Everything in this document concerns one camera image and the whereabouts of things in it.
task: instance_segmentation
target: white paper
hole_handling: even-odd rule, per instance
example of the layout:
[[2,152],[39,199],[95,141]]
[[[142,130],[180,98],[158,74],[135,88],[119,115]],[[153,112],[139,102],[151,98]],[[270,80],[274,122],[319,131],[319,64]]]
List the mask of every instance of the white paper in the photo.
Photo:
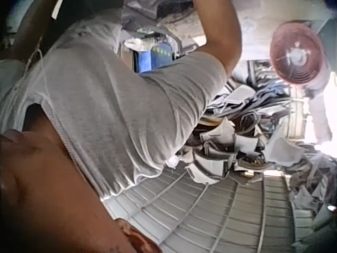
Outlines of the white paper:
[[285,139],[282,125],[274,132],[262,153],[268,162],[291,167],[300,162],[304,150]]
[[255,154],[258,142],[259,138],[249,138],[241,135],[235,136],[235,148],[248,155]]
[[256,94],[255,90],[247,85],[240,85],[228,97],[225,102],[228,104],[241,104],[247,99],[251,99]]
[[215,129],[200,134],[203,142],[212,140],[213,142],[221,143],[224,145],[232,144],[234,142],[235,129],[227,118],[224,118],[222,123]]
[[170,157],[165,163],[169,168],[175,169],[178,166],[179,162],[180,162],[180,158],[174,155]]
[[195,153],[195,160],[199,163],[202,168],[209,172],[212,175],[222,177],[223,170],[224,170],[224,161],[225,160],[213,160],[213,159],[207,159],[199,154]]
[[211,179],[208,176],[206,176],[204,173],[202,173],[194,163],[189,164],[185,168],[188,171],[190,177],[196,183],[215,184],[219,182],[219,180]]

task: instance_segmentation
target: fan guard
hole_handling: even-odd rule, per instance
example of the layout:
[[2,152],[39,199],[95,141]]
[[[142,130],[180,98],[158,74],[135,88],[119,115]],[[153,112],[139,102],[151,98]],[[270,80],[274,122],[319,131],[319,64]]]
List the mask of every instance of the fan guard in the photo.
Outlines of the fan guard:
[[270,57],[278,76],[290,84],[316,86],[325,82],[328,67],[323,45],[304,24],[281,25],[273,35]]

